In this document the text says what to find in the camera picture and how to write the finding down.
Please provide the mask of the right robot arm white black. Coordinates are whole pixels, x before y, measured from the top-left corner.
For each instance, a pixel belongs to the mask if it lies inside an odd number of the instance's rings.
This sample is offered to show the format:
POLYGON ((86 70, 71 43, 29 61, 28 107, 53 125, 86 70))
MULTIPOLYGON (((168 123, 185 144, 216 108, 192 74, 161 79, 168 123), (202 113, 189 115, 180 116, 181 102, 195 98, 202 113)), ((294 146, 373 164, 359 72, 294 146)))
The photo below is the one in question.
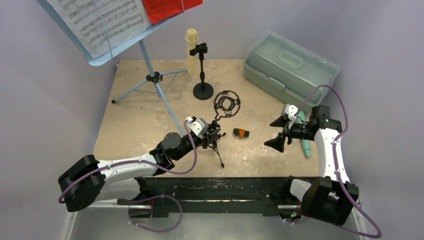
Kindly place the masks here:
POLYGON ((356 201, 359 198, 359 188, 351 183, 340 155, 342 123, 330 117, 328 106, 314 106, 307 122, 297 122, 297 112, 296 106, 285 105, 280 117, 270 124, 282 128, 282 131, 264 145, 282 153, 293 139, 315 142, 319 176, 314 180, 290 176, 280 196, 288 204, 298 200, 303 216, 343 226, 354 207, 349 199, 356 201))

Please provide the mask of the black tripod shock-mount stand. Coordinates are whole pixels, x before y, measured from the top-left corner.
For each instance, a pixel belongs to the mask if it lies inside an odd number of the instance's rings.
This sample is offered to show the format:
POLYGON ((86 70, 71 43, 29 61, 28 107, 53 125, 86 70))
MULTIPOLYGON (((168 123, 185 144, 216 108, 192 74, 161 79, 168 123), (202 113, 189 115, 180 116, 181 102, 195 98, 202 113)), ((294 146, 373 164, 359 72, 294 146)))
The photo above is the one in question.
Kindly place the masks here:
MULTIPOLYGON (((241 100, 239 95, 236 92, 232 90, 224 90, 222 92, 219 92, 213 101, 213 109, 215 111, 215 117, 213 121, 217 121, 219 123, 219 120, 221 119, 232 118, 240 111, 240 108, 241 108, 241 100)), ((221 133, 221 127, 220 127, 219 141, 221 140, 221 138, 225 137, 226 135, 227 135, 226 132, 221 133)), ((225 165, 222 161, 218 147, 217 149, 213 149, 213 151, 218 155, 220 160, 220 165, 222 168, 224 168, 225 165)))

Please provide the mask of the mint green microphone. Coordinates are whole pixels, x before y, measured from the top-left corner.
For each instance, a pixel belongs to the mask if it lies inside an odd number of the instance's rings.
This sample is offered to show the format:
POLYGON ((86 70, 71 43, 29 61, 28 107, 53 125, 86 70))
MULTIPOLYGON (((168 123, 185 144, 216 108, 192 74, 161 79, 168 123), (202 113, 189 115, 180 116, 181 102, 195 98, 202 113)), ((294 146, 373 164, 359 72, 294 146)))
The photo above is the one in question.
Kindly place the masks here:
MULTIPOLYGON (((305 122, 306 122, 306 116, 305 116, 305 113, 301 110, 298 113, 298 115, 296 116, 295 123, 301 124, 301 123, 305 123, 305 122)), ((301 140, 301 146, 302 146, 304 156, 306 158, 310 158, 311 157, 311 146, 310 146, 309 140, 302 139, 301 140)))

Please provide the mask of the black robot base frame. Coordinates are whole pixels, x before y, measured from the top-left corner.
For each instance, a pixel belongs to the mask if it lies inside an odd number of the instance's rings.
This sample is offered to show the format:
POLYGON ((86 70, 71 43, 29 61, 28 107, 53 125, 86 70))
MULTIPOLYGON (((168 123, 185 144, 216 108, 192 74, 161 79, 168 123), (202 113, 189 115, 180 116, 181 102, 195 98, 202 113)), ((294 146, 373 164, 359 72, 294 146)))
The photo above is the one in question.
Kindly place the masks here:
POLYGON ((301 203, 287 194, 289 177, 138 177, 139 194, 118 205, 145 206, 154 218, 170 213, 261 214, 297 220, 301 203))

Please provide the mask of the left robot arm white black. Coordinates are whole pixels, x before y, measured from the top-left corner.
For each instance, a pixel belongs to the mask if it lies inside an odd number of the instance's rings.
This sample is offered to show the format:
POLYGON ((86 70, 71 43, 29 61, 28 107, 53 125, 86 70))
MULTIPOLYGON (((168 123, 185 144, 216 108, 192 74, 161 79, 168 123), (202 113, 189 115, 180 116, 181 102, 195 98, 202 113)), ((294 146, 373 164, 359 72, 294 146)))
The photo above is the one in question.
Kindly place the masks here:
POLYGON ((118 160, 83 156, 58 178, 58 202, 70 213, 103 200, 146 203, 149 191, 138 184, 138 178, 165 173, 185 175, 197 164, 197 149, 215 148, 221 138, 221 126, 216 120, 206 123, 202 118, 188 117, 184 128, 186 135, 170 132, 155 148, 139 156, 118 160))

